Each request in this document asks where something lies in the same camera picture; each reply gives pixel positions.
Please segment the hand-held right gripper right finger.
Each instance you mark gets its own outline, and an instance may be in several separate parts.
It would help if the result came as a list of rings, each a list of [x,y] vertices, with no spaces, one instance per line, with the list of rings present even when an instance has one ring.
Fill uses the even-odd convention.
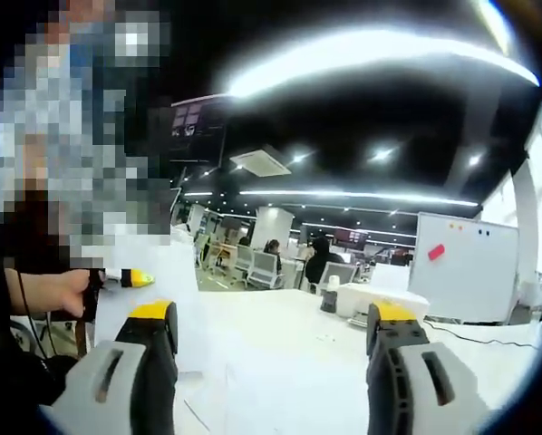
[[[410,310],[370,303],[366,353],[369,434],[472,434],[485,416],[475,374]]]

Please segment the person's left hand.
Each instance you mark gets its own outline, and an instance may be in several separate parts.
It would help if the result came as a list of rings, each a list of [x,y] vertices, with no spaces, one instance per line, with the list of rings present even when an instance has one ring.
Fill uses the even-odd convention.
[[[89,283],[90,271],[85,269],[49,275],[46,291],[48,310],[63,310],[74,317],[82,317],[85,311],[83,294]]]

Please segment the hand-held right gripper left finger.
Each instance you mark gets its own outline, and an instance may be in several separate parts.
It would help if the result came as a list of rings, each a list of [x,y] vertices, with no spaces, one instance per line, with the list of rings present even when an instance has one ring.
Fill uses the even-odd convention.
[[[176,304],[141,304],[72,367],[44,415],[61,434],[173,434],[177,352]]]

